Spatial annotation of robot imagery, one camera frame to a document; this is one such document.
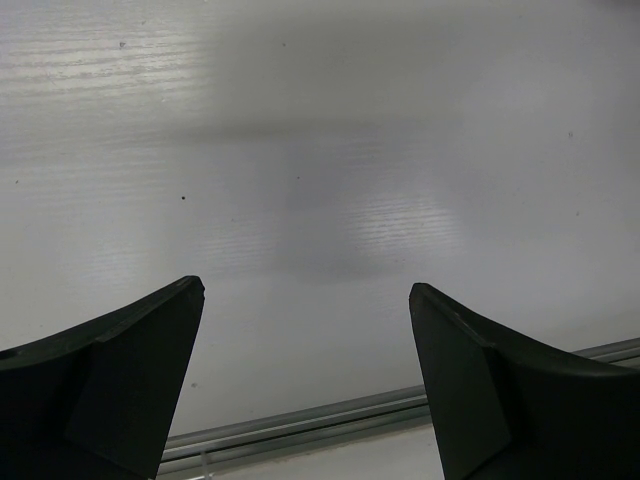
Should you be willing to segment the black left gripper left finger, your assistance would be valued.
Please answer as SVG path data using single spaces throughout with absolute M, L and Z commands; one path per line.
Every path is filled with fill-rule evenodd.
M 183 277 L 1 353 L 4 479 L 152 479 L 198 333 L 205 287 Z

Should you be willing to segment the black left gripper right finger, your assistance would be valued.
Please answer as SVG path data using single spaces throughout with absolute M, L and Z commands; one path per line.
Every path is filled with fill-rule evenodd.
M 448 479 L 635 479 L 639 373 L 568 353 L 434 287 L 409 295 Z

